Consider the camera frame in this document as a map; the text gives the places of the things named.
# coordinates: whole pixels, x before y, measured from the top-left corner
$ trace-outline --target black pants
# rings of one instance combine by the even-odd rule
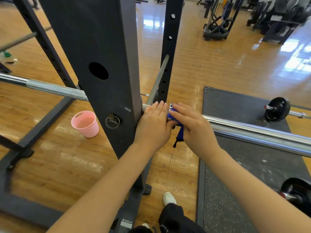
[[[181,206],[173,203],[163,208],[158,222],[163,233],[206,233],[202,227],[184,215]],[[152,233],[152,231],[145,226],[138,226],[129,233]]]

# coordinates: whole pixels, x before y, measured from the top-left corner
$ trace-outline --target white sneaker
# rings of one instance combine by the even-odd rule
[[[150,229],[149,225],[147,223],[142,224],[142,226],[147,227],[148,229]]]
[[[164,206],[168,205],[169,203],[177,204],[174,196],[170,192],[164,193],[163,202]]]

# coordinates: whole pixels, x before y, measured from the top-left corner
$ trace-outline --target hand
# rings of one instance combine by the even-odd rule
[[[168,109],[163,101],[149,105],[138,122],[134,143],[151,149],[152,154],[161,149],[169,140],[173,126],[178,124],[176,121],[166,122]]]
[[[184,141],[188,147],[200,158],[208,156],[209,160],[221,150],[212,126],[208,120],[182,103],[173,104],[169,113],[184,125]]]

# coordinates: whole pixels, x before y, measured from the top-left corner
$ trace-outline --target left hand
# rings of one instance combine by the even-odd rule
[[[146,108],[138,122],[134,143],[150,149],[152,154],[161,149],[171,136],[176,121],[167,120],[168,104],[155,102]]]

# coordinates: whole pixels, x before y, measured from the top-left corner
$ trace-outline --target pink bucket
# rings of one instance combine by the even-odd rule
[[[96,116],[92,111],[81,111],[71,119],[71,125],[85,137],[94,137],[99,132]]]

